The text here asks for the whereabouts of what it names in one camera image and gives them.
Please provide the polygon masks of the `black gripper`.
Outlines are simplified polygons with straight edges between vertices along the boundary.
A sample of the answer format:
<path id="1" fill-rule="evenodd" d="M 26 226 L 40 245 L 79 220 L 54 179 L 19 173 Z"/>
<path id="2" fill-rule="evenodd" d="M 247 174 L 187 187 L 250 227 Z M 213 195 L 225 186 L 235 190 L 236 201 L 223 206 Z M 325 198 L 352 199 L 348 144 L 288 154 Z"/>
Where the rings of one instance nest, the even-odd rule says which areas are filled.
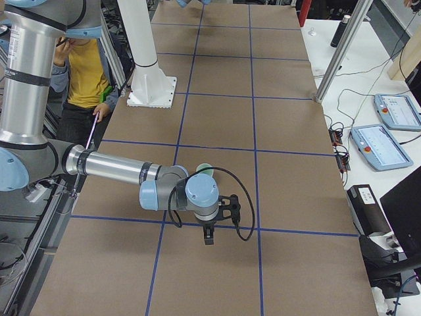
<path id="1" fill-rule="evenodd" d="M 216 221 L 201 221 L 203 226 L 204 243 L 206 246 L 214 244 L 214 225 Z"/>

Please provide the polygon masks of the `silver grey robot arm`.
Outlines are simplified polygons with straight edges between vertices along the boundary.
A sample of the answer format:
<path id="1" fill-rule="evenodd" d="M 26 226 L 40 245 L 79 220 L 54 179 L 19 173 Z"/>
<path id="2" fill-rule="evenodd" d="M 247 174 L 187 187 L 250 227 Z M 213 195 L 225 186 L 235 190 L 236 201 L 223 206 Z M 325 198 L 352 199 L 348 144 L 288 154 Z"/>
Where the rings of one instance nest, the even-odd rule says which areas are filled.
<path id="1" fill-rule="evenodd" d="M 101 138 L 119 99 L 100 42 L 98 1 L 7 1 L 12 22 L 1 110 L 1 190 L 57 174 L 100 175 L 139 185 L 145 209 L 193 211 L 206 244 L 220 219 L 219 192 L 205 174 L 102 155 Z"/>

